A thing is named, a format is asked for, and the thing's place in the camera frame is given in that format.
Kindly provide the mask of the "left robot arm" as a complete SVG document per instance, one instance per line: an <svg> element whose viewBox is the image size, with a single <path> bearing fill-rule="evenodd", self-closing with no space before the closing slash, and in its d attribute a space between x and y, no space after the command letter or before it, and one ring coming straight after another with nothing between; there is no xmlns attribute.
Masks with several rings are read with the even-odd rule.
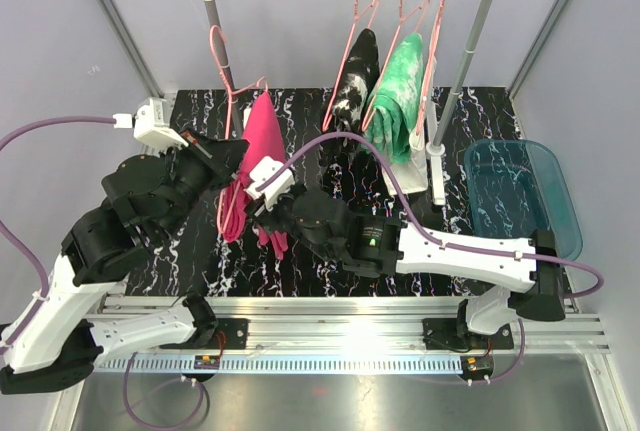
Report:
<svg viewBox="0 0 640 431"><path fill-rule="evenodd" d="M163 346L213 343L218 320L206 299L190 293L147 317L97 323L90 308L130 273L144 270L201 197L228 186L249 144L187 130L157 156L135 155L102 180L106 198L83 215L61 243L44 296L18 324L1 328L4 395L67 389L110 359Z"/></svg>

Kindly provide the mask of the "black white tie-dye trousers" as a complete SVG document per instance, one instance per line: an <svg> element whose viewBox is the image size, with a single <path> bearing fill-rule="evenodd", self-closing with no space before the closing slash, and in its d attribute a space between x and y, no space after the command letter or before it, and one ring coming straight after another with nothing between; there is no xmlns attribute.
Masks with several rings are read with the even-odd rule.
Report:
<svg viewBox="0 0 640 431"><path fill-rule="evenodd" d="M379 76L377 38L371 29L365 28L346 57L335 98L328 107L330 122L326 132L361 133L366 104Z"/></svg>

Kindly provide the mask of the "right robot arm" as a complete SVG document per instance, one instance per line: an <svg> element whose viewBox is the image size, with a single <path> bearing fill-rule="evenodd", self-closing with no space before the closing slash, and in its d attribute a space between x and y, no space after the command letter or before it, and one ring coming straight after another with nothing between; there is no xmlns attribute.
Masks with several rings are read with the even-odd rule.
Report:
<svg viewBox="0 0 640 431"><path fill-rule="evenodd" d="M365 278L438 274L490 284L463 299L455 317L423 331L429 349L458 353L487 346L518 319L565 319L562 272L554 263L549 233L531 239L470 237L449 242L420 224L351 211L345 202L317 189L294 185L270 193L248 190L248 215L269 231L284 232L318 258Z"/></svg>

